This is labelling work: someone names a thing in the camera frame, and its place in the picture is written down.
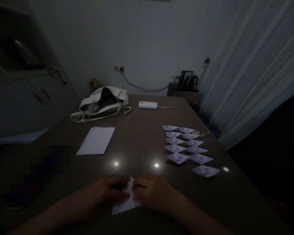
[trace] white wall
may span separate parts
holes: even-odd
[[[29,0],[78,95],[87,96],[93,76],[130,94],[127,79],[159,89],[182,70],[202,71],[213,58],[239,0]],[[149,95],[166,95],[167,90]]]

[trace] curtain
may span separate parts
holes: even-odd
[[[241,1],[199,89],[226,149],[294,95],[294,1]]]

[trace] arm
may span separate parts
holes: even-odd
[[[99,215],[111,203],[121,203],[130,197],[121,190],[112,189],[116,183],[127,184],[126,176],[108,176],[58,201],[50,208],[13,229],[8,235],[50,234],[60,227]]]
[[[159,176],[137,177],[133,191],[134,199],[152,210],[172,216],[192,234],[232,234]]]

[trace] white handbag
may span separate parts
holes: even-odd
[[[88,98],[82,100],[79,112],[72,113],[72,122],[86,122],[109,118],[118,115],[120,112],[128,114],[132,108],[128,105],[127,90],[122,90],[113,86],[104,86],[97,89]],[[97,115],[116,111],[107,116],[97,117]]]

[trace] electrical outlet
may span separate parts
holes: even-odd
[[[125,68],[123,65],[115,65],[114,66],[114,71],[119,72],[120,68],[122,68],[122,71],[125,72]]]

